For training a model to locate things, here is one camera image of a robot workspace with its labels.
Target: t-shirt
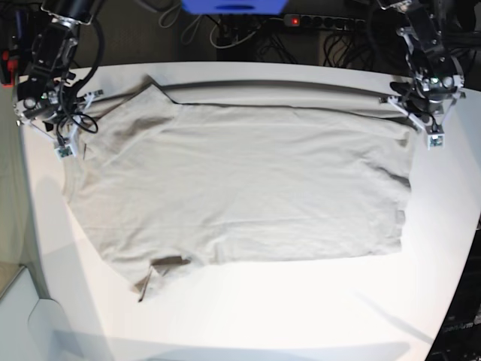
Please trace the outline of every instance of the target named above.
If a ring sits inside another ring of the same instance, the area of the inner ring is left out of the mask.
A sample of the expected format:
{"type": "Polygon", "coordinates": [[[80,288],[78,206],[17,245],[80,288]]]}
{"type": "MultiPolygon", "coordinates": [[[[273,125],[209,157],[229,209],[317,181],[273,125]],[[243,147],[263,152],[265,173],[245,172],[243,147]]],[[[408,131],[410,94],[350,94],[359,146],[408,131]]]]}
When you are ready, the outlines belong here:
{"type": "Polygon", "coordinates": [[[154,266],[149,295],[204,265],[401,249],[409,126],[339,111],[179,105],[156,86],[98,124],[81,135],[85,157],[65,161],[65,196],[121,275],[141,288],[154,266]],[[172,257],[183,261],[165,266],[172,257]]]}

